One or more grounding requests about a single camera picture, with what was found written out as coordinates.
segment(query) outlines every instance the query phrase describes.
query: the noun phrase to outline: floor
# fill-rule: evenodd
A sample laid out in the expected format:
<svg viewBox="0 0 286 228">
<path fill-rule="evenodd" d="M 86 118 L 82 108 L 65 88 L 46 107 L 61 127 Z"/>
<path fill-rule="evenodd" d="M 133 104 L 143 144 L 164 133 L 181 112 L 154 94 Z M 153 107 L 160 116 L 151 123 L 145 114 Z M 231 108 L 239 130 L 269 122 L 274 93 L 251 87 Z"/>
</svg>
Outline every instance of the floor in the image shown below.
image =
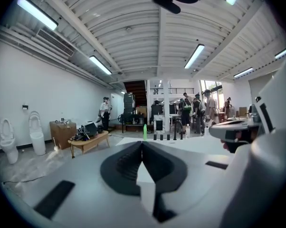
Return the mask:
<svg viewBox="0 0 286 228">
<path fill-rule="evenodd" d="M 111 147 L 116 146 L 124 137 L 142 138 L 142 132 L 124 132 L 121 130 L 114 130 L 109 136 L 109 144 Z M 147 138 L 152 139 L 153 134 L 148 134 Z M 107 142 L 103 141 L 97 148 L 88 152 L 95 152 L 108 148 Z M 26 148 L 19 150 L 18 161 L 11 165 L 8 163 L 6 154 L 0 153 L 0 182 L 3 187 L 10 189 L 20 197 L 32 188 L 41 180 L 42 177 L 55 171 L 65 162 L 71 161 L 71 151 L 69 148 L 59 151 L 54 151 L 53 143 L 46 144 L 47 153 L 42 156 L 37 156 L 33 148 Z M 81 155 L 81 151 L 75 148 L 75 157 Z"/>
</svg>

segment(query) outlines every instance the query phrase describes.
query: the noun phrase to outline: white ceiling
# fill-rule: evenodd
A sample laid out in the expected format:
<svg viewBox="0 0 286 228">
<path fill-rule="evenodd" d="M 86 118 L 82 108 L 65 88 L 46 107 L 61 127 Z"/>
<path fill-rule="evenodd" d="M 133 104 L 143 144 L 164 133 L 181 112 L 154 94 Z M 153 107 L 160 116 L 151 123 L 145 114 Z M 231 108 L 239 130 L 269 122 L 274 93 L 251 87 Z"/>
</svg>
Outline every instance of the white ceiling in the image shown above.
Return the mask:
<svg viewBox="0 0 286 228">
<path fill-rule="evenodd" d="M 234 6 L 225 0 L 175 2 L 181 7 L 177 15 L 152 0 L 31 1 L 56 20 L 57 33 L 78 48 L 69 61 L 107 83 L 148 78 L 232 82 L 237 72 L 273 64 L 274 55 L 286 47 L 286 35 L 263 0 L 237 0 Z M 35 33 L 44 27 L 14 4 L 2 25 L 17 22 Z M 199 43 L 205 49 L 184 69 Z M 112 76 L 88 60 L 92 55 Z"/>
</svg>

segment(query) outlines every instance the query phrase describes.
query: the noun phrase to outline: green bottle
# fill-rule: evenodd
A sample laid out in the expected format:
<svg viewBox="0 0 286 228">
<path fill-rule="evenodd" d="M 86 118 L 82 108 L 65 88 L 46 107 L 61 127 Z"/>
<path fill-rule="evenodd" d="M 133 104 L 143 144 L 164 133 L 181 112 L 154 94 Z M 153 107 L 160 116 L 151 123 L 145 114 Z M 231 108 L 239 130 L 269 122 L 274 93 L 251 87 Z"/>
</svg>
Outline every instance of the green bottle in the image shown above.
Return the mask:
<svg viewBox="0 0 286 228">
<path fill-rule="evenodd" d="M 146 141 L 147 139 L 147 126 L 146 124 L 144 124 L 144 128 L 143 128 L 143 140 Z"/>
</svg>

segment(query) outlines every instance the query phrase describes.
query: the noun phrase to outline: white toilet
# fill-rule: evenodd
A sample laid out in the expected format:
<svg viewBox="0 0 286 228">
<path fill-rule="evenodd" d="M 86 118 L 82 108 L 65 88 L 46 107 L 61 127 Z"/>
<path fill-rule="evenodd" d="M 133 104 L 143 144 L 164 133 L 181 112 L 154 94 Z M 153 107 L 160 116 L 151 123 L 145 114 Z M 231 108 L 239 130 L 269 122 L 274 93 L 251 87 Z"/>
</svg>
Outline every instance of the white toilet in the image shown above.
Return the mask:
<svg viewBox="0 0 286 228">
<path fill-rule="evenodd" d="M 45 139 L 40 124 L 39 114 L 36 111 L 29 116 L 29 132 L 35 154 L 43 155 L 46 153 Z"/>
<path fill-rule="evenodd" d="M 8 119 L 2 119 L 0 122 L 0 146 L 7 154 L 8 162 L 14 164 L 19 157 L 19 151 L 16 148 L 13 127 Z"/>
</svg>

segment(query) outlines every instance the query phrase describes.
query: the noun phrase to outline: white bottle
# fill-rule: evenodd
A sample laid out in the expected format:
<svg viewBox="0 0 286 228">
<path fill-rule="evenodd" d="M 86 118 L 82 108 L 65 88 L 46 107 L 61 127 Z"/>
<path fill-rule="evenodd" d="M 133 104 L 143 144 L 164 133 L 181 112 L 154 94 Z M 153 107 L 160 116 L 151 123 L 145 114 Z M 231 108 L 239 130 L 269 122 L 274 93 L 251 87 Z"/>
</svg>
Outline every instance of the white bottle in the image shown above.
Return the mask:
<svg viewBox="0 0 286 228">
<path fill-rule="evenodd" d="M 190 138 L 190 134 L 191 134 L 191 128 L 190 128 L 190 125 L 187 124 L 186 125 L 186 128 L 185 128 L 185 138 Z"/>
<path fill-rule="evenodd" d="M 204 135 L 205 136 L 208 136 L 210 133 L 209 133 L 209 126 L 206 126 L 206 128 L 204 129 Z"/>
</svg>

